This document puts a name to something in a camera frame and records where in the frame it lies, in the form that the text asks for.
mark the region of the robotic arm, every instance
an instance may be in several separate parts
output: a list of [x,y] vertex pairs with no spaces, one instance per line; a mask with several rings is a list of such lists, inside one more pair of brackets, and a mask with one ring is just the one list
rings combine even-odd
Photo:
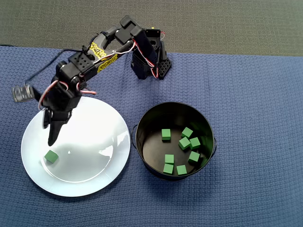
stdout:
[[[133,51],[131,67],[139,79],[148,76],[164,79],[171,68],[164,42],[160,40],[158,29],[143,29],[129,16],[120,21],[119,27],[97,34],[87,48],[82,48],[56,66],[56,75],[51,85],[41,95],[32,86],[12,89],[15,102],[24,102],[31,98],[39,101],[39,108],[45,107],[43,127],[50,125],[48,145],[53,145],[60,129],[67,124],[73,108],[77,107],[85,91],[87,81],[101,72],[127,52]],[[115,52],[107,52],[107,46],[116,39],[122,47]]]

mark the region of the white plate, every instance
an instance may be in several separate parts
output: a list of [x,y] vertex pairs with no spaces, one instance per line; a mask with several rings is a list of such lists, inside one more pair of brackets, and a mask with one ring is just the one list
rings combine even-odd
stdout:
[[[82,97],[57,141],[47,145],[44,110],[29,123],[21,144],[23,165],[44,190],[60,196],[82,196],[109,185],[122,171],[130,151],[130,136],[122,116],[110,105]],[[52,150],[52,164],[44,158]]]

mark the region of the blue fabric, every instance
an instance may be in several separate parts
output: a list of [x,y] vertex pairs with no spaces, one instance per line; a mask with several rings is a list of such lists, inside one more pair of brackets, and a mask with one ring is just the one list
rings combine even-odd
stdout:
[[[199,173],[158,179],[134,148],[119,177],[80,198],[40,189],[22,165],[23,132],[37,102],[13,103],[11,88],[58,50],[0,48],[0,225],[303,226],[303,58],[171,53],[163,81],[138,80],[123,56],[89,81],[129,129],[152,106],[184,102],[209,120],[218,141]],[[65,53],[61,60],[71,53]],[[49,85],[55,65],[33,84]]]

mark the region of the black cable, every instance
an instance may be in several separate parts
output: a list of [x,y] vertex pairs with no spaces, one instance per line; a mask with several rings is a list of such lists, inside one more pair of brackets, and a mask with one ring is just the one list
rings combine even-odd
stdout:
[[30,76],[29,78],[27,78],[24,83],[26,84],[26,82],[31,81],[35,76],[37,76],[40,72],[42,72],[43,70],[45,70],[47,67],[49,67],[63,52],[65,51],[74,51],[74,52],[83,52],[83,50],[74,50],[74,49],[63,49],[60,52],[57,53],[57,55],[47,64],[45,65],[42,69],[40,69],[38,72],[34,73],[32,76]]

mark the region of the pot handle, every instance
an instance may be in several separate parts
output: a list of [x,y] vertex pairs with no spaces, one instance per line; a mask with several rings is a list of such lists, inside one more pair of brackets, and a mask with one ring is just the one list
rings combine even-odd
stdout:
[[137,150],[137,147],[136,147],[136,145],[134,144],[134,141],[133,141],[133,132],[134,132],[135,127],[137,127],[137,126],[138,126],[138,125],[136,124],[136,125],[133,127],[132,132],[131,132],[131,141],[132,141],[133,147],[136,148],[136,150]]
[[214,154],[216,153],[216,150],[217,150],[217,140],[214,137],[214,152],[213,152],[213,154],[212,154],[212,156],[210,158],[212,158],[214,156]]

